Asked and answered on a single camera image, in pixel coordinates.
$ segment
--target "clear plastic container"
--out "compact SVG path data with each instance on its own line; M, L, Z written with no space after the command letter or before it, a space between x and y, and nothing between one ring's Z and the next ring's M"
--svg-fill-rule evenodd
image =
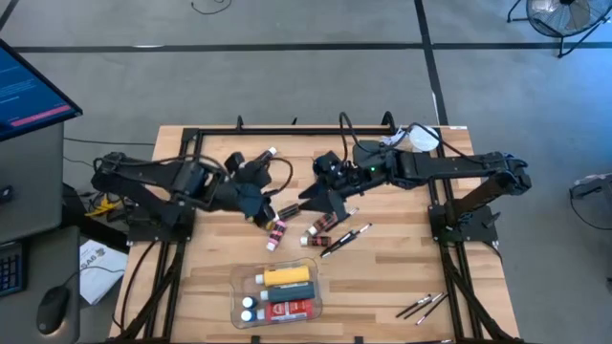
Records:
M246 309L242 305L242 300L247 297L254 297L257 300L257 306L254 311L263 310L268 305L268 301L262 301L259 293L266 290L266 286L255 283L255 275L264 273L264 270L270 269L286 269L307 266L310 272L310 281L315 285L315 298L313 302L313 314L307 319L284 320L284 321L268 321L254 320L243 321L241 314ZM248 266L238 266L231 270L229 282L231 284L231 323L236 329L248 329L257 326L282 324L293 321L310 320L319 317L323 311L323 302L318 290L318 269L317 263L310 258L302 258L291 262L274 263L274 264L258 264Z

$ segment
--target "black floor stripe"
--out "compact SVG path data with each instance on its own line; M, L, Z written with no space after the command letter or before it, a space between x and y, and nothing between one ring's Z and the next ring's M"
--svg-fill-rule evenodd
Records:
M213 44L163 46L85 46L85 47L14 47L19 53L203 53L203 52L299 52L299 51L385 51L422 49L421 43L277 43Z
M7 8L2 13L2 16L0 16L0 31L2 31L2 28L4 28L4 26L9 21L12 11L15 9L18 2L19 0L11 0L9 4L7 5Z
M536 50L558 49L559 43L434 43L433 50ZM575 42L565 42L565 49L573 48ZM612 49L612 42L582 42L577 49Z
M429 83L431 84L431 92L433 92L435 95L438 124L448 125L447 108L444 105L442 86L440 85L440 77L438 76L436 59L433 55L431 38L429 37L429 27L427 26L427 18L425 16L423 0L414 0L414 6L416 7L417 18L419 19L419 29L423 39L423 51L425 52L425 61L427 64L427 73L429 74Z

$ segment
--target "bottle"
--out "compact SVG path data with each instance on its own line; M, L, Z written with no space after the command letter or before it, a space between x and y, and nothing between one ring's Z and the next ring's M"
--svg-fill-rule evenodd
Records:
M299 214L299 204L291 204L278 210L280 221L287 221Z
M257 317L265 316L266 321L285 322L313 317L313 300L268 303L266 310L257 311Z
M318 220L316 220L312 226L310 226L306 231L310 235L317 235L319 232L323 231L328 226L333 226L338 222L338 216L336 213L331 214L323 214Z
M257 306L257 300L254 297L247 296L242 299L242 306L248 310L252 310Z
M257 318L257 313L251 310L242 311L242 313L240 313L240 318L244 322L251 322Z
M278 244L280 244L280 240L283 238L283 235L285 234L285 230L287 230L287 225L285 225L285 223L282 221L276 221L276 224L274 225L274 227L272 228L272 231L270 232L270 238L268 239L268 244L266 245L266 248L268 249L268 251L274 252L276 247L278 247Z
M332 238L327 236L309 237L307 235L304 235L299 238L299 243L302 246L329 247L330 245L332 245Z
M309 280L310 271L308 270L307 266L265 270L263 274L258 274L255 276L255 283L263 284L266 287L297 282L308 282Z
M260 292L262 301L285 302L315 298L313 282L299 282L288 285L274 286Z
M259 157L255 158L256 161L261 161L263 163L268 163L270 161L270 159L276 155L276 148L274 147L270 147L268 150L266 150L265 152L261 153L261 155L259 155Z

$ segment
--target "computer monitor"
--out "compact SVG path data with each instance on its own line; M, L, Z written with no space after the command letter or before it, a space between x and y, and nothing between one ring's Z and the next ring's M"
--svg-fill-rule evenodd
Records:
M81 114L73 101L0 39L0 141Z

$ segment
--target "wooden tabletop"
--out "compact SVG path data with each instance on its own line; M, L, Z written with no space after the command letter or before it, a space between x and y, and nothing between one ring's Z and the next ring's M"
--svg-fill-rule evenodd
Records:
M178 154L184 128L160 128L154 160ZM450 144L465 153L472 153L470 134L465 127L442 127L441 130L443 138ZM377 140L378 137L360 139ZM232 152L241 151L250 160L271 146L276 147L278 157L288 159L295 170L289 186L273 198L275 209L295 203L298 193L314 181L313 158L330 149L339 156L342 153L338 136L209 136L204 139L203 152L224 161ZM273 177L271 187L278 187L287 178L288 167L283 163L273 163L270 172ZM452 181L455 197L462 197L479 183L478 179ZM440 186L438 189L443 201L443 188ZM246 223L241 214L198 211L192 240L186 247L172 341L250 342L252 335L260 335L265 343L353 342L355 336L363 336L365 342L453 338L448 301L421 326L414 325L420 316L408 320L395 318L401 309L425 294L446 291L439 248L431 239L426 215L429 204L426 186L410 191L380 186L363 197L349 198L347 208L357 206L360 212L332 230L333 239L346 233L349 227L356 228L369 222L374 226L325 260L318 258L320 249L299 244L299 237L321 215L319 213L303 212L289 221L279 248L270 253L265 248L267 234ZM120 318L127 281L147 246L148 243L140 243L130 249L116 308L117 319ZM499 258L481 243L466 243L466 249L476 295L502 329L518 336ZM150 295L158 253L159 244L151 249L135 279L127 304L128 322ZM322 315L311 321L248 330L234 328L230 322L231 269L236 265L284 262L303 257L315 258L319 268L324 305ZM459 300L465 332L470 335L465 301L461 296ZM160 305L156 335L161 335L165 299ZM113 325L110 335L118 333L119 328Z

